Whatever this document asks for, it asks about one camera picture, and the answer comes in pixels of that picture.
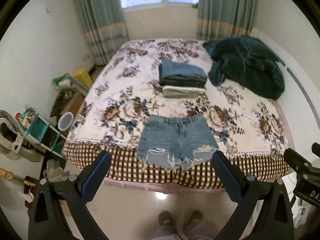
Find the light blue denim shorts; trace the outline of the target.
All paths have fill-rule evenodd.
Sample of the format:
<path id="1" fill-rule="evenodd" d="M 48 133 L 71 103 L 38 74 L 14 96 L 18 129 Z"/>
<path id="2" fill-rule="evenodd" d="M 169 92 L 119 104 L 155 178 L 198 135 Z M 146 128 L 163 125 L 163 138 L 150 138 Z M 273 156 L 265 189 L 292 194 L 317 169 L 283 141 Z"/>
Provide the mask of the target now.
<path id="1" fill-rule="evenodd" d="M 203 114 L 172 118 L 152 115 L 141 133 L 138 160 L 169 170 L 188 170 L 219 150 Z"/>

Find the white bed headboard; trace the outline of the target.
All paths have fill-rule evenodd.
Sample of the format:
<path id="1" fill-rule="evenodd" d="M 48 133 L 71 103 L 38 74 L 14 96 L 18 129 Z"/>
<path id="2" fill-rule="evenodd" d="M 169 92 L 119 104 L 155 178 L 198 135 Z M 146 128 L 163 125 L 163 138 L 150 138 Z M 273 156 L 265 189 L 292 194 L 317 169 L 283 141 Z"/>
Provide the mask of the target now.
<path id="1" fill-rule="evenodd" d="M 285 63 L 279 65 L 285 79 L 285 92 L 278 100 L 287 120 L 296 151 L 309 154 L 319 141 L 319 91 L 301 65 L 279 44 L 257 28 L 252 36 L 268 45 Z"/>

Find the right brown slipper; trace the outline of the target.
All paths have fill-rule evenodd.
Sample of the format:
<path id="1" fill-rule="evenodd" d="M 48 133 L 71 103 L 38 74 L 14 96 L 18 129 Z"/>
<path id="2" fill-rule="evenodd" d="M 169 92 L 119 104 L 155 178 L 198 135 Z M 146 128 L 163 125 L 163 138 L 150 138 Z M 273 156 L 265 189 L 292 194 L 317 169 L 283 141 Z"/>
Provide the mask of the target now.
<path id="1" fill-rule="evenodd" d="M 187 216 L 187 220 L 184 224 L 184 231 L 186 231 L 191 225 L 199 223 L 203 219 L 203 213 L 199 210 L 192 211 L 190 215 Z"/>

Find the brown slipper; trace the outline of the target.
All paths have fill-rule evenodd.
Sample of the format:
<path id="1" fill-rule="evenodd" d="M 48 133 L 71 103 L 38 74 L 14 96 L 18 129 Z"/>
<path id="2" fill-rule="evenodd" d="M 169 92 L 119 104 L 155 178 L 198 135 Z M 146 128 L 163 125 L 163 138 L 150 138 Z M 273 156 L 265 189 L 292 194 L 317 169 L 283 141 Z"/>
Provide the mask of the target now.
<path id="1" fill-rule="evenodd" d="M 158 223 L 161 228 L 165 227 L 172 231 L 176 231 L 176 222 L 169 211 L 163 211 L 158 215 Z"/>
<path id="2" fill-rule="evenodd" d="M 203 219 L 203 213 L 199 210 L 192 211 L 190 215 L 187 216 L 187 220 L 184 224 L 184 231 L 186 231 L 191 225 L 199 223 Z"/>

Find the electric standing fan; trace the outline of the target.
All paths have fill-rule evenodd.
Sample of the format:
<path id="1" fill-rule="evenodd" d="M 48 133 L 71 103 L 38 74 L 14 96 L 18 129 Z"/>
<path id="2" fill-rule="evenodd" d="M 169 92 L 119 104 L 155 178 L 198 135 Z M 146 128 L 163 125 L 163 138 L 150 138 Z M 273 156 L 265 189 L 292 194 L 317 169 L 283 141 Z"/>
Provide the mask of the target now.
<path id="1" fill-rule="evenodd" d="M 14 152 L 19 154 L 24 134 L 17 120 L 9 113 L 1 110 L 1 153 Z"/>

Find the teal shelf rack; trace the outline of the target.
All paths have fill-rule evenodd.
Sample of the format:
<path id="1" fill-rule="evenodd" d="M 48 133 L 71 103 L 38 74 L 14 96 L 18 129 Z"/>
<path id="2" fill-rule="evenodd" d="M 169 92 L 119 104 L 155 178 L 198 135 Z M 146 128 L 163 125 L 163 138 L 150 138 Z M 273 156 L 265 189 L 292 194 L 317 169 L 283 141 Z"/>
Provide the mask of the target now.
<path id="1" fill-rule="evenodd" d="M 65 159 L 62 150 L 66 137 L 37 111 L 27 108 L 25 111 L 15 113 L 15 119 L 30 143 Z"/>

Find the white mesh waste bin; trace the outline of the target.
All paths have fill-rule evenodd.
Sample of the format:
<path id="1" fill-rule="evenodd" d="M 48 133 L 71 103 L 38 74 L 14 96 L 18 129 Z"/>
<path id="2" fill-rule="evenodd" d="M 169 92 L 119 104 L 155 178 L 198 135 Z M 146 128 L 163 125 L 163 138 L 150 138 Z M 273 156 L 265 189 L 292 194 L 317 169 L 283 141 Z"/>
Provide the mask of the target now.
<path id="1" fill-rule="evenodd" d="M 74 115 L 71 112 L 66 112 L 63 115 L 61 115 L 59 121 L 58 121 L 58 129 L 61 132 L 65 132 L 69 130 L 74 120 Z"/>

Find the left brown slipper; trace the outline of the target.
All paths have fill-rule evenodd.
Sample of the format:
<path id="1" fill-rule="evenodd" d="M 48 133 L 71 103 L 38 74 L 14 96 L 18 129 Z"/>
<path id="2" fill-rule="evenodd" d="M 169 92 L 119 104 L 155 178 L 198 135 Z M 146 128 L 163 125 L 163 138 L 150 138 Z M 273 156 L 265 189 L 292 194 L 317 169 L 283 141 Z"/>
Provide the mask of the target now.
<path id="1" fill-rule="evenodd" d="M 176 231 L 176 222 L 169 211 L 163 211 L 158 215 L 158 223 L 161 228 L 165 227 L 172 231 Z"/>

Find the green white bag pile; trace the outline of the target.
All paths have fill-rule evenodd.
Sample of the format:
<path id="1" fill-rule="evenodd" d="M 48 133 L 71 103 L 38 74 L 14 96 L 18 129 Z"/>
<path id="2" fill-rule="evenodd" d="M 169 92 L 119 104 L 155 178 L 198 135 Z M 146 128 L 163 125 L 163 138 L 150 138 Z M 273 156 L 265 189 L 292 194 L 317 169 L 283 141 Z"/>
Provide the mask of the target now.
<path id="1" fill-rule="evenodd" d="M 89 91 L 89 89 L 85 85 L 83 85 L 80 81 L 76 80 L 68 73 L 61 77 L 52 79 L 52 87 L 57 92 L 63 90 L 71 90 L 74 93 L 80 93 L 84 97 L 86 97 Z"/>

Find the yellow box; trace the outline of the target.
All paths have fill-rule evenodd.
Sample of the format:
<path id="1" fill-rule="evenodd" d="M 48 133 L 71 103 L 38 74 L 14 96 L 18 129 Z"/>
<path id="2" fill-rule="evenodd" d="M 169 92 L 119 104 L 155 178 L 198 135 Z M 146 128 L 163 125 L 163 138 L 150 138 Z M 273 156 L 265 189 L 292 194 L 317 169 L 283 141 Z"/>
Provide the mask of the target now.
<path id="1" fill-rule="evenodd" d="M 80 68 L 72 72 L 71 76 L 90 89 L 93 81 L 86 68 Z"/>

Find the folded white grey pants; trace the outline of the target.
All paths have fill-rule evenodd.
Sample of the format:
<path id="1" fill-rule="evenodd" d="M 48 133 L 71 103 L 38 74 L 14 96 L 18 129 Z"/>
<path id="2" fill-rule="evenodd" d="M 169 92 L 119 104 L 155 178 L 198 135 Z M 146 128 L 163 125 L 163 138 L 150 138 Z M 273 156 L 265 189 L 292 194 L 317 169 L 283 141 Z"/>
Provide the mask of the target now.
<path id="1" fill-rule="evenodd" d="M 203 95 L 205 93 L 204 88 L 197 87 L 178 87 L 178 86 L 163 86 L 162 94 L 165 98 L 196 98 L 199 95 Z"/>

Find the folded dark blue jeans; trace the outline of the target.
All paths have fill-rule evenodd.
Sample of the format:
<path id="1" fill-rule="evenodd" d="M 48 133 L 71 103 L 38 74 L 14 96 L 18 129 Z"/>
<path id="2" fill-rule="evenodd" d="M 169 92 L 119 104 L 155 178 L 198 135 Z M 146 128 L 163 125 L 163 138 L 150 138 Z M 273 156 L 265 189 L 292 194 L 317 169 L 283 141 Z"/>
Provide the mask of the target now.
<path id="1" fill-rule="evenodd" d="M 162 59 L 158 67 L 161 86 L 204 88 L 207 74 L 200 67 Z"/>

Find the right green curtain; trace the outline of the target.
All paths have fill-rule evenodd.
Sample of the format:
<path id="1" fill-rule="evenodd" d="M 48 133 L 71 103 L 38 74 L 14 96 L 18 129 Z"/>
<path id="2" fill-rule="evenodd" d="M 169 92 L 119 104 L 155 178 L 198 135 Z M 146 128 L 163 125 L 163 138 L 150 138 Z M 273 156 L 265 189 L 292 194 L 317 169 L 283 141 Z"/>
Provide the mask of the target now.
<path id="1" fill-rule="evenodd" d="M 197 9 L 198 40 L 223 40 L 250 35 L 256 0 L 199 0 Z"/>

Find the green curtain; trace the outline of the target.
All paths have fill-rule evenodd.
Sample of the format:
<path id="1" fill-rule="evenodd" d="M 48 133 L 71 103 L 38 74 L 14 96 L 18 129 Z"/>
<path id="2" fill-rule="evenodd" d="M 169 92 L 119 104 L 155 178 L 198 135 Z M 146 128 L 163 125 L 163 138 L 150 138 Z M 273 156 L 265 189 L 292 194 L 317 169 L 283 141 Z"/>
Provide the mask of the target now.
<path id="1" fill-rule="evenodd" d="M 75 0 L 93 61 L 106 65 L 129 41 L 120 0 Z"/>
<path id="2" fill-rule="evenodd" d="M 250 35 L 256 0 L 199 0 L 197 9 L 198 40 L 223 40 Z"/>

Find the left green curtain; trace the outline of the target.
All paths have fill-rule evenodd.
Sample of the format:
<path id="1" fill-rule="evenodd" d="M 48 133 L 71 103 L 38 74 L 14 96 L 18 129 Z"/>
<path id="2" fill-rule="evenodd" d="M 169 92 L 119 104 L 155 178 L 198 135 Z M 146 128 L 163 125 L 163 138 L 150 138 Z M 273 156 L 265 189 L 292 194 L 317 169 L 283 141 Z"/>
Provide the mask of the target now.
<path id="1" fill-rule="evenodd" d="M 129 41 L 120 0 L 75 0 L 93 61 L 106 65 Z"/>

